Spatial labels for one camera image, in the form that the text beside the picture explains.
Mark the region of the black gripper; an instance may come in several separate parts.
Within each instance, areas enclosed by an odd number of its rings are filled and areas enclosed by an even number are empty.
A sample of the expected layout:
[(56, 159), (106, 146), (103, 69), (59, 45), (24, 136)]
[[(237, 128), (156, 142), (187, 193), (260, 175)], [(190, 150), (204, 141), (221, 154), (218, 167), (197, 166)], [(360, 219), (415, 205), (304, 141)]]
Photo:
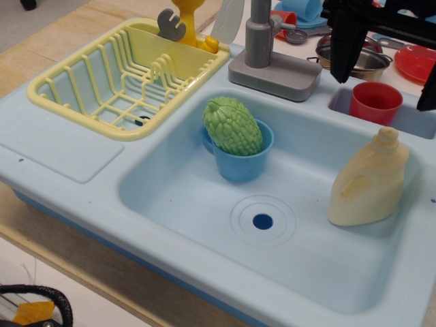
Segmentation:
[[(372, 1), (325, 1), (322, 17), (332, 27), (330, 72), (345, 83), (362, 50), (368, 31), (427, 48), (435, 47), (434, 1), (386, 1), (375, 7)], [(418, 100), (420, 112), (434, 110), (435, 73), (431, 73)]]

